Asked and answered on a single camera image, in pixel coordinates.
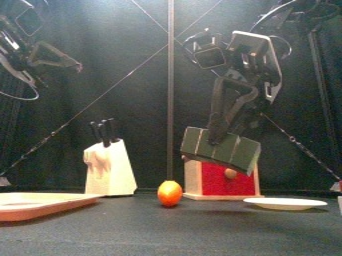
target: cream knife block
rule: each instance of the cream knife block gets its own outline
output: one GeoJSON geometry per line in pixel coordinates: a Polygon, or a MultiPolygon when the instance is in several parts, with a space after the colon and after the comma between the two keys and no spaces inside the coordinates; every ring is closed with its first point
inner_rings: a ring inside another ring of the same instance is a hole
{"type": "Polygon", "coordinates": [[[85,150],[89,166],[86,194],[133,195],[137,182],[123,140],[105,147],[102,143],[85,150]]]}

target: vertical pole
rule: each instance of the vertical pole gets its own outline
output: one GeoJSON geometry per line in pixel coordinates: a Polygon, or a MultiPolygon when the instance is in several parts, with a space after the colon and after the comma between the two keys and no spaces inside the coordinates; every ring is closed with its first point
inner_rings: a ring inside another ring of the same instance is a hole
{"type": "Polygon", "coordinates": [[[313,30],[309,33],[309,43],[310,43],[310,48],[312,48],[318,89],[320,89],[320,94],[321,94],[324,115],[325,115],[325,121],[326,121],[328,140],[330,142],[330,153],[332,153],[332,158],[334,160],[334,162],[332,164],[334,165],[333,168],[341,174],[342,169],[341,169],[341,164],[340,164],[340,150],[338,150],[338,142],[337,142],[337,133],[336,133],[336,128],[334,128],[334,121],[333,121],[334,118],[333,118],[330,100],[329,100],[329,95],[328,95],[328,84],[326,84],[322,62],[321,62],[322,53],[320,51],[317,30],[313,30]]]}
{"type": "Polygon", "coordinates": [[[174,178],[174,0],[169,0],[167,179],[174,178]]]}

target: black knife handle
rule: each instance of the black knife handle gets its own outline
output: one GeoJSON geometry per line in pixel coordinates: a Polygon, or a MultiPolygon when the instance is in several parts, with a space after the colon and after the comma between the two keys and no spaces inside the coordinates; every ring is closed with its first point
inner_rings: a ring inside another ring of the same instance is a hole
{"type": "Polygon", "coordinates": [[[95,137],[97,142],[101,143],[102,142],[102,136],[101,136],[98,124],[95,122],[90,122],[90,127],[91,127],[93,136],[95,137]]]}
{"type": "Polygon", "coordinates": [[[111,146],[111,139],[107,133],[106,125],[99,124],[98,127],[99,127],[101,136],[102,136],[103,146],[109,148],[111,146]]]}
{"type": "Polygon", "coordinates": [[[119,141],[119,136],[118,136],[118,121],[114,118],[110,118],[109,120],[103,120],[106,128],[107,128],[107,133],[111,139],[111,142],[115,143],[119,141]]]}

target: tray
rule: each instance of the tray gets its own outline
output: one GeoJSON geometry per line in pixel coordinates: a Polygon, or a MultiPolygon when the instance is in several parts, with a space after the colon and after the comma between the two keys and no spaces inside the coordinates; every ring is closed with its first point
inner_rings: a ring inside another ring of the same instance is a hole
{"type": "Polygon", "coordinates": [[[0,221],[23,221],[94,204],[103,195],[0,193],[0,221]]]}

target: black table surface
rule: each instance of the black table surface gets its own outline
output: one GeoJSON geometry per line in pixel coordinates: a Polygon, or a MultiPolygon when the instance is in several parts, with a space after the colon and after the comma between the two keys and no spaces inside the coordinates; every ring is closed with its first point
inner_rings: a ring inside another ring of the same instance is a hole
{"type": "Polygon", "coordinates": [[[0,255],[342,255],[337,198],[286,197],[328,205],[280,211],[184,198],[165,208],[155,193],[101,198],[30,221],[0,222],[0,255]]]}

